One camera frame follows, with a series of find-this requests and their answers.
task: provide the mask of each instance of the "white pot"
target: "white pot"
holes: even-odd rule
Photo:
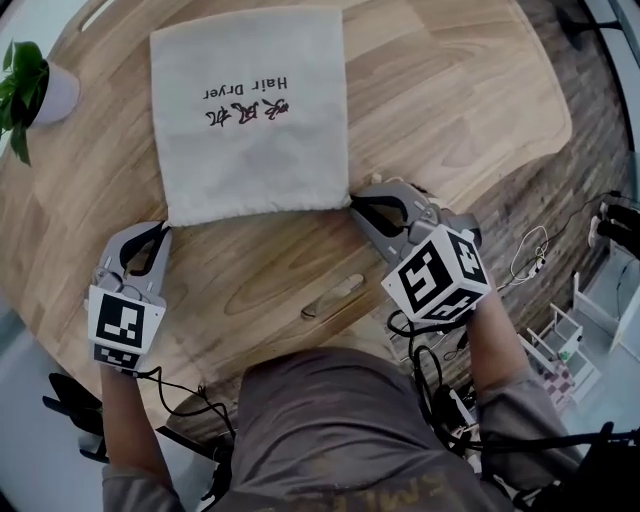
[[[67,117],[78,103],[80,81],[68,71],[49,64],[49,83],[33,125],[51,124]]]

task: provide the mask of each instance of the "white cloth bag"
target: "white cloth bag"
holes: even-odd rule
[[[169,222],[349,203],[342,13],[239,11],[151,34]]]

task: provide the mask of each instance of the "chinese characters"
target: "chinese characters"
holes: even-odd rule
[[[243,107],[242,105],[240,105],[240,103],[232,103],[231,108],[235,108],[238,112],[240,112],[240,115],[242,116],[240,118],[240,121],[238,121],[238,124],[245,124],[252,119],[257,119],[258,117],[257,101],[254,101],[253,105],[251,105],[250,107]]]
[[[224,122],[231,117],[229,111],[224,107],[220,107],[218,112],[207,112],[205,115],[211,120],[211,124],[209,126],[219,124],[224,127]]]
[[[268,107],[264,109],[263,114],[269,121],[273,121],[277,116],[289,112],[289,104],[284,98],[280,98],[275,102],[267,101],[263,98],[262,103]],[[258,119],[259,106],[260,104],[257,101],[254,101],[249,106],[244,106],[241,103],[231,104],[231,108],[240,113],[238,124],[246,124],[253,119]],[[217,112],[207,112],[205,115],[211,120],[209,126],[220,125],[222,128],[224,128],[225,121],[233,118],[232,114],[224,107],[220,107]]]

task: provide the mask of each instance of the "gray shirt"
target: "gray shirt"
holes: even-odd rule
[[[565,435],[531,371],[485,393],[481,436]],[[484,454],[485,474],[518,489],[563,479],[575,450]],[[413,380],[391,363],[320,348],[252,368],[244,377],[231,489],[217,511],[513,510],[492,483],[444,448],[418,407]],[[139,472],[107,467],[106,511],[182,511],[176,495]]]

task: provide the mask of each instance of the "floor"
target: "floor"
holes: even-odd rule
[[[4,318],[0,311],[0,325]],[[55,398],[49,373],[63,370],[24,324],[17,336],[6,333],[0,333],[0,492],[19,512],[102,510],[103,464],[78,451],[95,450],[96,439],[42,403],[44,395]],[[210,487],[213,461],[157,437],[185,510],[195,512]]]
[[[569,143],[556,155],[532,162],[512,173],[471,208],[483,230],[481,254],[498,285],[510,277],[509,265],[522,236],[544,225],[549,236],[560,229],[569,215],[584,203],[611,189],[631,194],[627,171],[628,140],[623,111],[615,82],[602,46],[595,34],[584,34],[584,48],[577,52],[567,42],[555,20],[555,5],[565,8],[575,20],[586,20],[576,0],[518,0],[536,30],[554,66],[567,99],[573,121]],[[599,205],[587,205],[575,215],[568,228],[551,245],[547,264],[535,280],[509,286],[501,293],[516,329],[540,330],[551,320],[548,303],[567,308],[571,300],[571,275],[579,271],[583,283],[595,274],[605,257],[606,246],[588,247],[586,226]],[[516,262],[519,268],[532,254],[541,238],[531,237],[529,252]],[[379,308],[377,318],[385,319],[393,304]],[[443,356],[455,346],[460,334],[447,336],[436,353],[443,363],[444,380],[456,387],[469,380],[468,351],[453,361]],[[432,335],[429,345],[441,337]],[[394,338],[399,354],[406,354],[406,340]],[[429,379],[435,377],[433,364],[424,359]]]
[[[638,283],[638,260],[618,250],[607,258],[594,281],[586,289],[582,286],[580,289],[612,317],[620,318]],[[630,323],[623,329],[620,344],[613,350],[611,334],[586,315],[567,311],[584,327],[580,349],[601,373],[584,398],[577,403],[570,402],[562,411],[562,421],[571,434],[597,432],[608,421],[614,422],[616,432],[638,428],[640,424],[637,396],[640,387],[640,310],[634,306],[631,311]]]

